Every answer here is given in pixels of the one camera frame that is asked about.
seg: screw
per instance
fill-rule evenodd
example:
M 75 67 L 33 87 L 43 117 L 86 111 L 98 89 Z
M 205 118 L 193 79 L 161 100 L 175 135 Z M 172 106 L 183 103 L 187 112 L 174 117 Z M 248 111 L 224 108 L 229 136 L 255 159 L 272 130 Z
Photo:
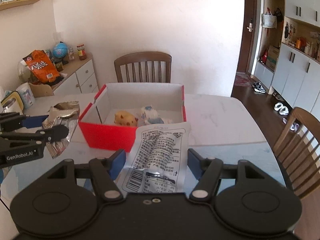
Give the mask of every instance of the screw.
M 161 199 L 160 199 L 160 198 L 153 198 L 153 199 L 152 199 L 152 202 L 153 202 L 153 203 L 160 203 L 160 202 L 161 202 Z
M 192 192 L 192 195 L 196 198 L 205 198 L 207 197 L 209 194 L 208 192 L 206 192 L 205 190 L 202 189 L 198 189 Z
M 118 198 L 120 197 L 120 192 L 119 191 L 116 191 L 116 190 L 108 190 L 104 193 L 104 196 L 106 198 Z
M 152 201 L 148 200 L 148 199 L 145 199 L 144 201 L 142 201 L 142 203 L 145 204 L 145 205 L 151 205 Z

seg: barcode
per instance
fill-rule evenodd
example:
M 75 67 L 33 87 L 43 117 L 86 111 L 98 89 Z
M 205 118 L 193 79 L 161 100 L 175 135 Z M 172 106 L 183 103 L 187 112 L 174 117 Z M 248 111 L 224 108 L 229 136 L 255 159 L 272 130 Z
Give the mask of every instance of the barcode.
M 143 180 L 143 171 L 133 170 L 127 181 L 127 188 L 138 192 Z

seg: brown door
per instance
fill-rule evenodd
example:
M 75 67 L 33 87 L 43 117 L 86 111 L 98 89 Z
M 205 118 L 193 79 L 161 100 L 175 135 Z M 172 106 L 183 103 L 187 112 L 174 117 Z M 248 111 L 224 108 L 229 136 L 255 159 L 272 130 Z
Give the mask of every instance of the brown door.
M 249 68 L 256 17 L 256 0 L 244 0 L 244 22 L 241 49 L 238 62 L 238 72 L 247 72 Z

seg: red box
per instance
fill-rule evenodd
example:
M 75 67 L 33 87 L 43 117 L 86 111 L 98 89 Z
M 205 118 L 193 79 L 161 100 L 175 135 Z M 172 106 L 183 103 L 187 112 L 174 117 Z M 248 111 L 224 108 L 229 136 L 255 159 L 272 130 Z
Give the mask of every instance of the red box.
M 186 122 L 184 86 L 170 83 L 109 83 L 104 85 L 79 118 L 89 147 L 130 152 L 137 127 L 116 126 L 114 114 L 126 110 L 139 117 L 140 109 L 153 106 L 162 118 Z

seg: white handbag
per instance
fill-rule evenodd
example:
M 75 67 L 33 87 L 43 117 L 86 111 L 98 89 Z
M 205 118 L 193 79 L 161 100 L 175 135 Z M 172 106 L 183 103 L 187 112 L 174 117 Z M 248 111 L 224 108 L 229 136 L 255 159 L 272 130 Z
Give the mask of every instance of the white handbag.
M 267 8 L 266 14 L 262 15 L 262 27 L 277 28 L 277 17 L 271 14 L 269 8 Z

